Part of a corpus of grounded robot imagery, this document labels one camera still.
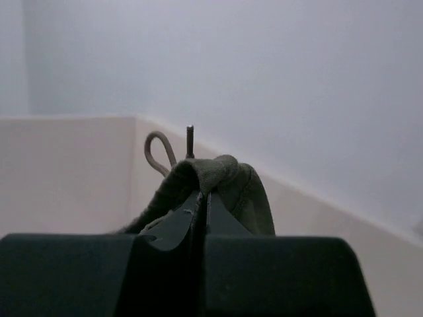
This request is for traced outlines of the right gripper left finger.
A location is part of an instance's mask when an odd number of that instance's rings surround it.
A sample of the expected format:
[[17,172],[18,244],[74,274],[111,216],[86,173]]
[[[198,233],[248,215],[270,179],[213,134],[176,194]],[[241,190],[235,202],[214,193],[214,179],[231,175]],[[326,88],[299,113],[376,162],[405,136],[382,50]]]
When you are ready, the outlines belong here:
[[8,234],[2,316],[201,316],[201,194],[143,234]]

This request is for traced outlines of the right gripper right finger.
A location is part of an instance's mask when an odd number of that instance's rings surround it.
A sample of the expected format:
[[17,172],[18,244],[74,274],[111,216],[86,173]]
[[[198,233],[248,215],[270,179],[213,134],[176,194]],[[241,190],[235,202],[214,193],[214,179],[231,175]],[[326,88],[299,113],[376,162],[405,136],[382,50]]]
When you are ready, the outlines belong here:
[[216,195],[204,246],[206,316],[374,316],[360,263],[341,238],[251,234]]

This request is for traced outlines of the olive green shorts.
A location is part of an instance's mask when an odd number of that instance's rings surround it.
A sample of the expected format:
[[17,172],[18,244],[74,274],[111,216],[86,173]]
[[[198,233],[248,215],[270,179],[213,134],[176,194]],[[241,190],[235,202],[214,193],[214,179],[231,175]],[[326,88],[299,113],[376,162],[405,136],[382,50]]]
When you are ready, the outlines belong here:
[[164,178],[147,207],[118,229],[119,234],[140,234],[168,218],[191,194],[203,194],[216,195],[250,233],[275,235],[266,190],[251,165],[231,155],[177,160],[169,139],[160,131],[147,135],[144,155]]

